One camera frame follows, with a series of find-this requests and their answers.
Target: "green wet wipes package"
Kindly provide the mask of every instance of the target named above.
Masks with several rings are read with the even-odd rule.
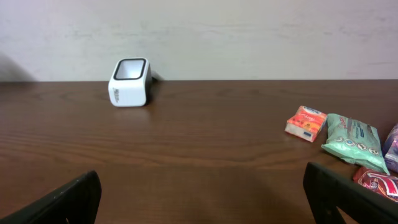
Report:
[[[322,148],[351,164],[385,172],[377,129],[338,114],[328,114],[328,140]]]

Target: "orange package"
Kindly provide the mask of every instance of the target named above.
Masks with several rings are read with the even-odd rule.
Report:
[[[317,110],[300,106],[296,114],[287,120],[285,131],[307,141],[314,142],[326,123],[327,115]]]

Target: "wooden table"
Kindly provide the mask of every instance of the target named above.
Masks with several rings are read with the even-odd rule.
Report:
[[[0,84],[0,217],[94,169],[97,223],[314,223],[303,191],[316,161],[356,166],[284,132],[300,105],[398,122],[398,80],[162,82],[115,108],[106,82]]]

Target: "purple package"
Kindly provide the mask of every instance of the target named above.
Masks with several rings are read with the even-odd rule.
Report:
[[[388,135],[382,153],[387,168],[398,172],[398,124],[394,126]]]

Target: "snack package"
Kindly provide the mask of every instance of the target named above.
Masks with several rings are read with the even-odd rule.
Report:
[[[398,172],[398,124],[394,126],[388,135],[382,152],[387,168]]]
[[[354,181],[379,195],[398,202],[398,178],[366,167],[361,167],[354,175]]]
[[[300,106],[296,114],[287,120],[285,131],[307,141],[314,142],[325,125],[327,115],[317,110]]]

